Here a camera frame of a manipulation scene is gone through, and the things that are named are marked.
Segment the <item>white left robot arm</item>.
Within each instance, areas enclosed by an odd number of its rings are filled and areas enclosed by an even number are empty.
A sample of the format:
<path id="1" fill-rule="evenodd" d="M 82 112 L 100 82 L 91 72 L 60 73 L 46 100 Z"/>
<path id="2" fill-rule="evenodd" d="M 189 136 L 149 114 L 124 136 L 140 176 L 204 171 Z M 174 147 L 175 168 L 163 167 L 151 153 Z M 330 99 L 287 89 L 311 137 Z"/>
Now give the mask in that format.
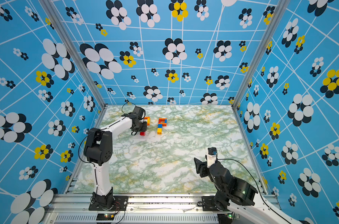
<path id="1" fill-rule="evenodd" d="M 122 132 L 131 130 L 136 135 L 147 131 L 146 111 L 135 106 L 130 113 L 123 113 L 115 122 L 103 127 L 90 129 L 84 146 L 85 163 L 93 166 L 94 192 L 92 204 L 108 211 L 119 206 L 113 196 L 109 180 L 109 161 L 113 155 L 113 140 Z"/>

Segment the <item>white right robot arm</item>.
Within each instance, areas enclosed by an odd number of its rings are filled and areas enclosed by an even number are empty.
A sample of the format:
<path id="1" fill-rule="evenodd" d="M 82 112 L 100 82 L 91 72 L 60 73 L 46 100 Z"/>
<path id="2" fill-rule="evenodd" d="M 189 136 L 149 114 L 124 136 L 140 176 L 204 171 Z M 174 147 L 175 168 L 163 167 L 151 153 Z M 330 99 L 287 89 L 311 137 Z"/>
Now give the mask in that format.
<path id="1" fill-rule="evenodd" d="M 217 192 L 213 197 L 203 196 L 197 202 L 203 211 L 236 213 L 254 224 L 308 224 L 308 220 L 296 220 L 263 197 L 247 181 L 233 176 L 225 168 L 215 147 L 209 147 L 206 161 L 194 158 L 196 173 L 201 178 L 208 177 Z"/>

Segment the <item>orange long lego plate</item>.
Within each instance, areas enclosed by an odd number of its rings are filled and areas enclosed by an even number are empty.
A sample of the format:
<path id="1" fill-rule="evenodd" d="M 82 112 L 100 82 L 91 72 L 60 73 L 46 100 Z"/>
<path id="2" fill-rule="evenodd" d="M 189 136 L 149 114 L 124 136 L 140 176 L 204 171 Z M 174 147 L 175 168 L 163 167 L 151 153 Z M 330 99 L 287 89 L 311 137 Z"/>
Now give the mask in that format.
<path id="1" fill-rule="evenodd" d="M 147 126 L 150 125 L 150 117 L 144 117 L 144 121 L 147 123 Z"/>

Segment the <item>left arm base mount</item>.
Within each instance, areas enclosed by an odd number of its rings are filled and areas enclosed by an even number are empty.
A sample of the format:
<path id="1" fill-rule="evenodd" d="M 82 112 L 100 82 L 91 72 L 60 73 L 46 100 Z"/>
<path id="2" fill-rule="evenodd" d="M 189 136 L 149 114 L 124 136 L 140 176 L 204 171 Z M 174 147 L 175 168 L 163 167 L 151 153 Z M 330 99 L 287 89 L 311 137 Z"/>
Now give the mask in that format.
<path id="1" fill-rule="evenodd" d="M 125 211 L 129 197 L 127 196 L 97 196 L 91 197 L 90 211 Z"/>

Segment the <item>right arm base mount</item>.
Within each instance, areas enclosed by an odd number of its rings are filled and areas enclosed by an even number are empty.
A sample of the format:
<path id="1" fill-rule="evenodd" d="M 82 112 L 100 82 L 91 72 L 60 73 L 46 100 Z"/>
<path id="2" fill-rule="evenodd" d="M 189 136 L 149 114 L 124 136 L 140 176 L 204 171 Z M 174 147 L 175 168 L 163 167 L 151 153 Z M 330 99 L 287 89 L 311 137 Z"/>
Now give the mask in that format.
<path id="1" fill-rule="evenodd" d="M 214 196 L 202 196 L 201 201 L 203 211 L 222 211 L 217 206 L 217 201 L 215 201 Z"/>

